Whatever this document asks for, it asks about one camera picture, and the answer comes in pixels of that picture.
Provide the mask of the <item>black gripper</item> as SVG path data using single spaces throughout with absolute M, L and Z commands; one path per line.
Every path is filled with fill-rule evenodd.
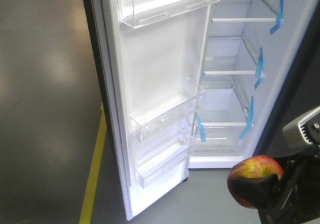
M 261 223 L 305 223 L 319 218 L 320 153 L 276 157 L 283 176 L 232 177 L 231 195 L 246 208 L 259 208 Z

